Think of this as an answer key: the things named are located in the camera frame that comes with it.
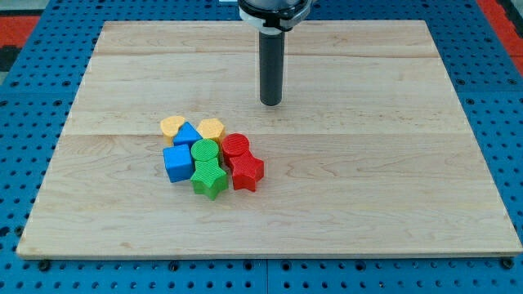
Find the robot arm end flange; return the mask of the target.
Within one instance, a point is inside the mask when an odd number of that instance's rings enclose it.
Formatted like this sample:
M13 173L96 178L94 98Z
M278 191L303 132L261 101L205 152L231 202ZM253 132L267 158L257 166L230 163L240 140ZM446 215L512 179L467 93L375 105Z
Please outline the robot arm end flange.
M239 0L239 16L260 33L286 33L310 14L313 0Z

